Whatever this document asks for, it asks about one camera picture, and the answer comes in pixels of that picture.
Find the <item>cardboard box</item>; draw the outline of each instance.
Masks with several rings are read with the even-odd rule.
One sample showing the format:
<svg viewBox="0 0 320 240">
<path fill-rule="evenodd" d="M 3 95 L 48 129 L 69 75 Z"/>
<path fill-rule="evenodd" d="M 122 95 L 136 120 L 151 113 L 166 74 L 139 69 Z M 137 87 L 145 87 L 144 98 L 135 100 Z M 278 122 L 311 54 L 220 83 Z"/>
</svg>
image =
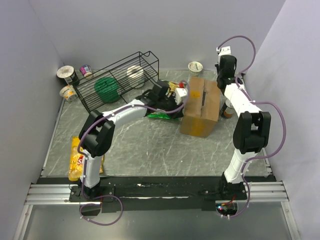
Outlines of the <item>cardboard box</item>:
<svg viewBox="0 0 320 240">
<path fill-rule="evenodd" d="M 199 77 L 192 77 L 189 84 L 190 98 L 184 107 L 180 132 L 204 138 L 218 122 L 220 89 L 216 81 Z"/>
</svg>

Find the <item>metal bar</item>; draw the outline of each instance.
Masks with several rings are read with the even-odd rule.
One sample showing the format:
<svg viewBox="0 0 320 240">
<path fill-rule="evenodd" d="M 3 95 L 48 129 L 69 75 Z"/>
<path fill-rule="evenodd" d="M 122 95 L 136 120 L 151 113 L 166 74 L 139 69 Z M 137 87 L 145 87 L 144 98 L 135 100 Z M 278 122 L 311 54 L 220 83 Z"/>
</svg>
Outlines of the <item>metal bar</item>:
<svg viewBox="0 0 320 240">
<path fill-rule="evenodd" d="M 281 205 L 292 240 L 301 240 L 298 226 L 295 217 L 292 213 L 289 202 L 281 202 Z"/>
<path fill-rule="evenodd" d="M 46 156 L 45 156 L 45 160 L 44 160 L 44 164 L 43 164 L 40 176 L 43 175 L 43 172 L 45 170 L 45 167 L 46 167 L 46 164 L 47 164 L 47 161 L 48 161 L 48 157 L 49 157 L 49 153 L 50 153 L 50 149 L 51 149 L 52 143 L 53 143 L 55 135 L 56 135 L 56 131 L 57 131 L 57 128 L 58 128 L 58 123 L 59 123 L 60 116 L 61 116 L 62 110 L 64 108 L 64 105 L 65 105 L 65 99 L 63 98 L 62 102 L 61 102 L 61 105 L 60 105 L 60 108 L 59 108 L 58 115 L 57 115 L 56 120 L 55 120 L 53 133 L 52 133 L 52 136 L 51 136 L 51 140 L 50 140 L 50 144 L 49 144 L 48 150 L 46 152 Z"/>
<path fill-rule="evenodd" d="M 24 239 L 32 208 L 33 208 L 33 205 L 25 205 L 23 207 L 21 217 L 20 217 L 18 226 L 16 228 L 13 240 L 23 240 Z"/>
<path fill-rule="evenodd" d="M 66 205 L 87 204 L 88 202 L 69 202 L 71 190 L 75 184 L 32 184 L 26 197 L 26 205 Z M 253 182 L 250 185 L 251 202 L 286 202 L 288 196 L 282 182 Z"/>
</svg>

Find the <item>yellow snack bag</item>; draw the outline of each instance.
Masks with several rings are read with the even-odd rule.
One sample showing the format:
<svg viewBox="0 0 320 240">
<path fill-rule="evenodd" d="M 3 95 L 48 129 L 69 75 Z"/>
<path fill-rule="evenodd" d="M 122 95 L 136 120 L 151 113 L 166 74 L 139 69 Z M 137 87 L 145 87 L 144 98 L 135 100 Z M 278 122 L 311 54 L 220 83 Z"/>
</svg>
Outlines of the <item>yellow snack bag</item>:
<svg viewBox="0 0 320 240">
<path fill-rule="evenodd" d="M 71 143 L 71 155 L 70 155 L 70 167 L 69 167 L 69 180 L 70 181 L 77 181 L 83 170 L 83 158 L 84 156 L 80 153 L 78 153 L 77 148 L 80 143 L 80 139 L 77 136 L 72 137 L 72 143 Z M 100 165 L 100 173 L 102 174 L 104 172 L 102 165 L 104 163 L 105 156 L 102 156 L 101 159 L 101 165 Z"/>
</svg>

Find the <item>white lid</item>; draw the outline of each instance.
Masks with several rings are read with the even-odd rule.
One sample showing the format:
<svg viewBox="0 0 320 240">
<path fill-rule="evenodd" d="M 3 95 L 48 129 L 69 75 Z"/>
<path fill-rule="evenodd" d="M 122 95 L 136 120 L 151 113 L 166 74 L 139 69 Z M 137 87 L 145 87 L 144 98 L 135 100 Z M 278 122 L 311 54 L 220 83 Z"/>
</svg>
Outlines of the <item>white lid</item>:
<svg viewBox="0 0 320 240">
<path fill-rule="evenodd" d="M 188 69 L 192 72 L 198 73 L 204 69 L 204 66 L 198 61 L 192 61 L 188 64 Z"/>
<path fill-rule="evenodd" d="M 56 72 L 56 75 L 58 78 L 65 79 L 70 77 L 74 71 L 75 69 L 73 66 L 63 66 L 59 68 L 59 70 Z"/>
</svg>

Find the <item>green round object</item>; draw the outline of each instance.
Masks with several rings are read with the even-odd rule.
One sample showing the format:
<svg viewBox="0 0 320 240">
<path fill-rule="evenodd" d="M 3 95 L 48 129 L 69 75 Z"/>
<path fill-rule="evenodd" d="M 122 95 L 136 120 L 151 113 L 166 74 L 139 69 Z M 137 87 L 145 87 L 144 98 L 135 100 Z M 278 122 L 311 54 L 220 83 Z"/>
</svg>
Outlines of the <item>green round object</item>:
<svg viewBox="0 0 320 240">
<path fill-rule="evenodd" d="M 111 104 L 120 99 L 118 94 L 119 84 L 112 77 L 102 77 L 94 84 L 94 90 L 102 102 Z"/>
</svg>

